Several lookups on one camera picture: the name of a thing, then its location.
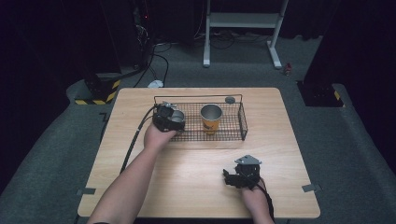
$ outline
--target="shelf leg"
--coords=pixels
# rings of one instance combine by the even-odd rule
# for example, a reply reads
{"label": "shelf leg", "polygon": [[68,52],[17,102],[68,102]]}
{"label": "shelf leg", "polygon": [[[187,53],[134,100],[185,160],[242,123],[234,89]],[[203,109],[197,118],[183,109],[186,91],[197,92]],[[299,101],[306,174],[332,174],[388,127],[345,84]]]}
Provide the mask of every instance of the shelf leg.
{"label": "shelf leg", "polygon": [[272,38],[272,40],[267,41],[267,46],[270,51],[271,58],[273,59],[274,67],[277,69],[282,68],[282,63],[280,62],[279,57],[277,56],[275,44],[277,41],[277,37],[279,36],[279,31],[280,31],[280,27],[282,26],[283,18],[285,17],[285,11],[288,6],[288,2],[289,2],[289,0],[283,1],[282,7],[279,12],[279,16],[277,17],[276,28],[274,30],[273,38]]}
{"label": "shelf leg", "polygon": [[207,0],[204,67],[209,67],[209,66],[210,66],[210,0]]}

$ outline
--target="yellow black caution tape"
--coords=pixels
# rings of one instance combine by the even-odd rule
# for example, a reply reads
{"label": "yellow black caution tape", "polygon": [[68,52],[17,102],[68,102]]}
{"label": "yellow black caution tape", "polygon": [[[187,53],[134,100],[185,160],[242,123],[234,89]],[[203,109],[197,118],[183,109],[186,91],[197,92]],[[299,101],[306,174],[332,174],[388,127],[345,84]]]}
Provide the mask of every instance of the yellow black caution tape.
{"label": "yellow black caution tape", "polygon": [[106,97],[103,97],[101,99],[95,99],[92,97],[92,99],[75,99],[75,102],[77,105],[107,105],[110,104],[111,101],[114,99],[116,96],[117,88],[120,85],[120,80],[117,80],[113,83],[111,88],[109,88],[109,93]]}

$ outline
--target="human hand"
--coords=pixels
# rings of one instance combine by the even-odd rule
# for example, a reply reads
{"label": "human hand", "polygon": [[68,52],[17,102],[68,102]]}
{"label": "human hand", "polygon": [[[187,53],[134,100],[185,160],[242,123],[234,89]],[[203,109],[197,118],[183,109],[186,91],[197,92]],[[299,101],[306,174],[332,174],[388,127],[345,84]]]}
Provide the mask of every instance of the human hand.
{"label": "human hand", "polygon": [[[265,189],[262,181],[259,182],[259,185]],[[242,199],[252,215],[254,223],[274,223],[270,215],[267,198],[259,187],[256,186],[253,189],[242,188]]]}
{"label": "human hand", "polygon": [[160,152],[175,134],[176,131],[163,133],[154,124],[150,123],[146,129],[144,147],[145,149]]}

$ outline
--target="white object on floor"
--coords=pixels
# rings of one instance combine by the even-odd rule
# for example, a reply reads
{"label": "white object on floor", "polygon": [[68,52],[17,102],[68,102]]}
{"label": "white object on floor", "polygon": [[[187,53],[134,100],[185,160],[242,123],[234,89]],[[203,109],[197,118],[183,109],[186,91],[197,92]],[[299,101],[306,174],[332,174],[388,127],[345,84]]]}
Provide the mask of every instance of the white object on floor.
{"label": "white object on floor", "polygon": [[149,85],[149,88],[161,88],[163,87],[163,82],[160,80],[154,80]]}

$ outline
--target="forearm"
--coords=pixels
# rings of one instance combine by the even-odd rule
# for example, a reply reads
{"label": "forearm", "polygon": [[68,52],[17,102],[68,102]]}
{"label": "forearm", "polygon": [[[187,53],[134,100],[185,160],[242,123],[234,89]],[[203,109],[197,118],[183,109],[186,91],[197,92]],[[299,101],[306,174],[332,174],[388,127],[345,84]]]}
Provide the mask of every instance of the forearm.
{"label": "forearm", "polygon": [[145,200],[157,155],[155,150],[143,149],[106,190],[88,223],[133,223]]}

